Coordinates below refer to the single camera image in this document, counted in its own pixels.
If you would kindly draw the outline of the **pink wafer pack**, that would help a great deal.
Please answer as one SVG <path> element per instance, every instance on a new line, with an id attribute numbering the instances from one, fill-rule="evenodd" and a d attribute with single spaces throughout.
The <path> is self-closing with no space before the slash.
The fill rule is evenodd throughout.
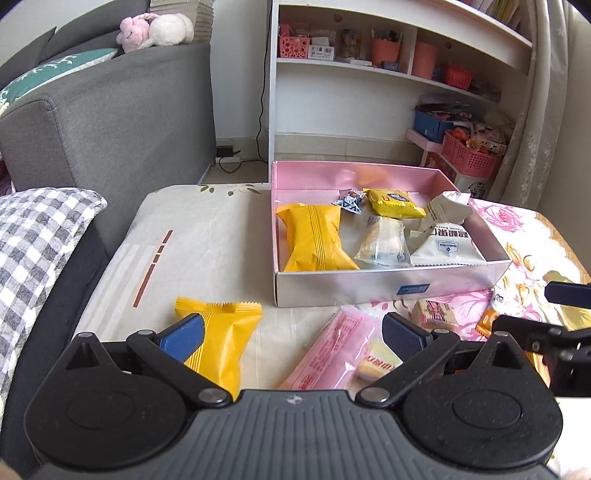
<path id="1" fill-rule="evenodd" d="M 280 389 L 344 389 L 380 327 L 377 318 L 356 307 L 342 306 Z"/>

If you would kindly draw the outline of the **checkered grey pillow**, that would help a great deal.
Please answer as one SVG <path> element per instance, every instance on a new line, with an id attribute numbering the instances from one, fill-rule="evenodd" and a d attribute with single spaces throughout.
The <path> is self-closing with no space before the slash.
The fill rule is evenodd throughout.
<path id="1" fill-rule="evenodd" d="M 51 290 L 94 218 L 97 192 L 43 187 L 1 198 L 1 406 Z"/>

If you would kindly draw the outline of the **small beige biscuit pack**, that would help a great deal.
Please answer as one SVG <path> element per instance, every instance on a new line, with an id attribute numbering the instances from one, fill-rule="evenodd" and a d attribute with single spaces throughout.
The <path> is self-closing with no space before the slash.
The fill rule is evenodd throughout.
<path id="1" fill-rule="evenodd" d="M 411 312 L 411 321 L 428 331 L 446 329 L 457 332 L 459 330 L 452 308 L 447 303 L 433 300 L 418 300 Z"/>

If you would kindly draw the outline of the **small yellow chip bag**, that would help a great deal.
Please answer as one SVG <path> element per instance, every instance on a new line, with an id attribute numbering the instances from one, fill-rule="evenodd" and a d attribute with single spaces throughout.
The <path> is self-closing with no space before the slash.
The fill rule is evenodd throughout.
<path id="1" fill-rule="evenodd" d="M 418 206 L 407 191 L 398 189 L 365 189 L 370 206 L 382 217 L 422 219 L 426 211 Z"/>

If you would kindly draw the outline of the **grey sofa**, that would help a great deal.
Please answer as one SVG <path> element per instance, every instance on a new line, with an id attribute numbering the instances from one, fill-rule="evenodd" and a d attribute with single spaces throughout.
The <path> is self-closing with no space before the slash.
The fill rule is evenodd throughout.
<path id="1" fill-rule="evenodd" d="M 211 45 L 124 53 L 17 100 L 1 117 L 14 187 L 77 187 L 106 209 L 94 229 L 108 255 L 149 193 L 197 184 L 214 160 Z"/>

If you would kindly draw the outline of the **blue storage box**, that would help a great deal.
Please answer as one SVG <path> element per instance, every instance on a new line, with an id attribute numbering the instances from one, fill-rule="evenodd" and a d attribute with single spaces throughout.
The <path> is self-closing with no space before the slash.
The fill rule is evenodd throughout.
<path id="1" fill-rule="evenodd" d="M 451 121 L 441 120 L 431 113 L 415 111 L 414 130 L 431 142 L 442 144 L 445 132 L 454 127 Z"/>

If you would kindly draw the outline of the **white snack pack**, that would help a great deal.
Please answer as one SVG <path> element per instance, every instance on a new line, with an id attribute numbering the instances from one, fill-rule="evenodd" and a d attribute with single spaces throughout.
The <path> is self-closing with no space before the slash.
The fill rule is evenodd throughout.
<path id="1" fill-rule="evenodd" d="M 470 199 L 469 192 L 442 192 L 424 207 L 426 216 L 420 221 L 418 231 L 425 232 L 448 223 L 462 225 L 473 214 Z"/>
<path id="2" fill-rule="evenodd" d="M 487 260 L 461 225 L 443 223 L 407 240 L 413 266 L 482 265 Z"/>

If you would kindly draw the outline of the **yellow snack pack in box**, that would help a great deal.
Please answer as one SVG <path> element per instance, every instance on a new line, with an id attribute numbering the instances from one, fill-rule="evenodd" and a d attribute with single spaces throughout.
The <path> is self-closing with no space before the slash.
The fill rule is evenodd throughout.
<path id="1" fill-rule="evenodd" d="M 287 263 L 284 272 L 359 270 L 342 249 L 339 237 L 342 209 L 332 204 L 303 203 L 276 208 L 287 229 Z"/>

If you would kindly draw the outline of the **white labelled box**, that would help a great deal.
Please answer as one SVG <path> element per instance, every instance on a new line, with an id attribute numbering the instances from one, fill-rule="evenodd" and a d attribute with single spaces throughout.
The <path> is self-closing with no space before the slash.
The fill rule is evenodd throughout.
<path id="1" fill-rule="evenodd" d="M 332 46 L 311 44 L 308 47 L 308 59 L 318 61 L 334 61 L 335 48 Z"/>

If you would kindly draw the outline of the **black power adapter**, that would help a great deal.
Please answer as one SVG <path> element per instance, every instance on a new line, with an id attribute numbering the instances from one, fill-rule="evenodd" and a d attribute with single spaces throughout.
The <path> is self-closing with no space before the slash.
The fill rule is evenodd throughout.
<path id="1" fill-rule="evenodd" d="M 221 158 L 232 157 L 235 154 L 232 145 L 220 145 L 216 147 L 216 155 Z"/>

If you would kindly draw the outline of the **orange jam biscuit pack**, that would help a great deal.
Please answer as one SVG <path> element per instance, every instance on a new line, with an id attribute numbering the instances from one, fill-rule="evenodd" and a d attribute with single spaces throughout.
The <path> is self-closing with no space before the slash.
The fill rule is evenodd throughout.
<path id="1" fill-rule="evenodd" d="M 492 307 L 488 307 L 483 313 L 481 319 L 477 323 L 476 330 L 484 337 L 489 337 L 492 333 L 493 322 L 500 316 L 500 314 Z M 526 357 L 534 366 L 538 374 L 541 376 L 547 386 L 550 386 L 550 374 L 546 365 L 543 363 L 543 357 L 539 354 L 526 352 Z"/>

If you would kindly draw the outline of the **clear bread snack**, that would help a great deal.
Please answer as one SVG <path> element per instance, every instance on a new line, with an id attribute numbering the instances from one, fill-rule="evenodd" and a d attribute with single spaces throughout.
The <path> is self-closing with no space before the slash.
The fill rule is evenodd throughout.
<path id="1" fill-rule="evenodd" d="M 370 216 L 362 244 L 353 258 L 380 268 L 411 267 L 404 223 L 394 218 Z"/>

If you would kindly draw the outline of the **pink step stool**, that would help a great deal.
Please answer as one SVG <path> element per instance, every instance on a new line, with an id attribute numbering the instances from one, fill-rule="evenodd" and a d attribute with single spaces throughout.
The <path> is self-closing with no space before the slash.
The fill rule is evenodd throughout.
<path id="1" fill-rule="evenodd" d="M 443 145 L 432 142 L 412 128 L 406 131 L 407 139 L 423 150 L 421 167 L 441 170 L 461 191 L 469 191 L 473 198 L 485 199 L 492 185 L 491 180 L 461 174 L 442 155 Z"/>

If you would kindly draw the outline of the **yellow snack pack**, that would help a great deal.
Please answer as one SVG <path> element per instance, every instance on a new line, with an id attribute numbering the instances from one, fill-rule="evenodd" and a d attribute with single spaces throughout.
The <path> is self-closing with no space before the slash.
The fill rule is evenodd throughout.
<path id="1" fill-rule="evenodd" d="M 287 263 L 284 272 L 359 270 L 342 249 L 339 237 L 342 209 L 332 204 L 303 203 L 276 208 L 287 229 Z"/>
<path id="2" fill-rule="evenodd" d="M 204 341 L 183 362 L 207 380 L 238 398 L 240 359 L 252 333 L 263 318 L 263 306 L 256 302 L 207 303 L 177 297 L 178 319 L 199 314 L 204 319 Z"/>

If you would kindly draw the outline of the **pale yellow cake pack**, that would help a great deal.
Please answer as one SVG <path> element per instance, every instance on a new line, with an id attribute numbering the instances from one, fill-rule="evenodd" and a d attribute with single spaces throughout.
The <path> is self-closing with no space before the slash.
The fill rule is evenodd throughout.
<path id="1" fill-rule="evenodd" d="M 356 376 L 374 382 L 398 368 L 403 361 L 382 340 L 373 340 L 356 367 Z"/>

